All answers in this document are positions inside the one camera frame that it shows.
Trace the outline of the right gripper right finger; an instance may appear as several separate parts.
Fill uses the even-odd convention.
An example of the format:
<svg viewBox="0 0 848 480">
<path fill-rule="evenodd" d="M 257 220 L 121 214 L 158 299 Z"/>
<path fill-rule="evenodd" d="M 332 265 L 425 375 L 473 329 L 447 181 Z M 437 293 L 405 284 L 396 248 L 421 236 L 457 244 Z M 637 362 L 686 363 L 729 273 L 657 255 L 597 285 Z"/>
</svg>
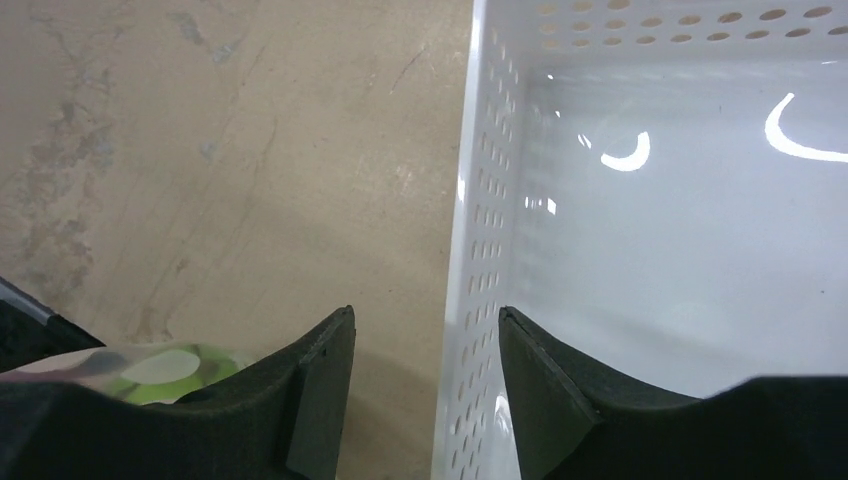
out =
<svg viewBox="0 0 848 480">
<path fill-rule="evenodd" d="M 705 399 L 637 380 L 501 309 L 525 479 L 843 479 L 847 380 L 756 377 Z"/>
</svg>

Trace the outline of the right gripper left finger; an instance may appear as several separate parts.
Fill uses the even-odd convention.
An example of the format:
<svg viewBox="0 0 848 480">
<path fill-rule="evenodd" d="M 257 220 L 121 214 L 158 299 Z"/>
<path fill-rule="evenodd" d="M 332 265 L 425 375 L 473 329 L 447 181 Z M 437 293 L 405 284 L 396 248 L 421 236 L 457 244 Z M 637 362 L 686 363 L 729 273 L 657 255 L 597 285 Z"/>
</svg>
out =
<svg viewBox="0 0 848 480">
<path fill-rule="evenodd" d="M 65 382 L 1 387 L 5 479 L 332 479 L 355 313 L 335 310 L 243 371 L 171 405 Z"/>
</svg>

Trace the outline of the clear zip top bag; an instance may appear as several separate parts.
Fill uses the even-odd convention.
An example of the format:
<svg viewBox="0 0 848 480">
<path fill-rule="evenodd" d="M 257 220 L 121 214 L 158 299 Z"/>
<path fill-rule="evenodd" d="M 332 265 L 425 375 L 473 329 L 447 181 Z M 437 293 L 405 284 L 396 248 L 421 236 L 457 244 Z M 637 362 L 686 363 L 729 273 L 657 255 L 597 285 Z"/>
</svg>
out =
<svg viewBox="0 0 848 480">
<path fill-rule="evenodd" d="M 130 404 L 173 404 L 256 361 L 245 351 L 206 343 L 123 344 L 31 362 L 2 373 L 1 381 L 74 383 Z"/>
</svg>

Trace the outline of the white plastic tray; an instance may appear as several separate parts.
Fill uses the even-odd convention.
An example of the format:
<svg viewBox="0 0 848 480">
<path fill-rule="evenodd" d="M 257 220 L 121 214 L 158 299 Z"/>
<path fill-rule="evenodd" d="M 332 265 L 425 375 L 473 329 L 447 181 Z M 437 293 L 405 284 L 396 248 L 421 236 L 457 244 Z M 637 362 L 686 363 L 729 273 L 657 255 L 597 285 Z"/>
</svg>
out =
<svg viewBox="0 0 848 480">
<path fill-rule="evenodd" d="M 846 3 L 475 2 L 436 479 L 525 479 L 507 306 L 698 399 L 847 380 Z"/>
</svg>

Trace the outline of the green striped watermelon ball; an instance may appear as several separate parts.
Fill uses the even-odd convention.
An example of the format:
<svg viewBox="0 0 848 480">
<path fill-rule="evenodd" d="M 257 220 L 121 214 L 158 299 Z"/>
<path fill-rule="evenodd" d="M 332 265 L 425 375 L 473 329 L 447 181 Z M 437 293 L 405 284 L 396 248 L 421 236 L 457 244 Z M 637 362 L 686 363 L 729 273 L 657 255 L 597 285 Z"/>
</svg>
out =
<svg viewBox="0 0 848 480">
<path fill-rule="evenodd" d="M 157 347 L 121 367 L 102 392 L 135 404 L 173 404 L 182 397 L 239 373 L 254 359 L 239 351 L 183 343 Z"/>
</svg>

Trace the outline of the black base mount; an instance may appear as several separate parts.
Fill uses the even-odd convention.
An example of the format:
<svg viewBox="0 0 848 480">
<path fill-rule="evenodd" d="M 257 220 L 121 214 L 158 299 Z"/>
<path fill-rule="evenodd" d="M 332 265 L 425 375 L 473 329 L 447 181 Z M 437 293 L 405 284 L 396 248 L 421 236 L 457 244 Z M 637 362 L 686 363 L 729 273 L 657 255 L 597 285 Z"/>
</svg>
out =
<svg viewBox="0 0 848 480">
<path fill-rule="evenodd" d="M 52 356 L 104 347 L 75 323 L 1 278 L 1 372 Z"/>
</svg>

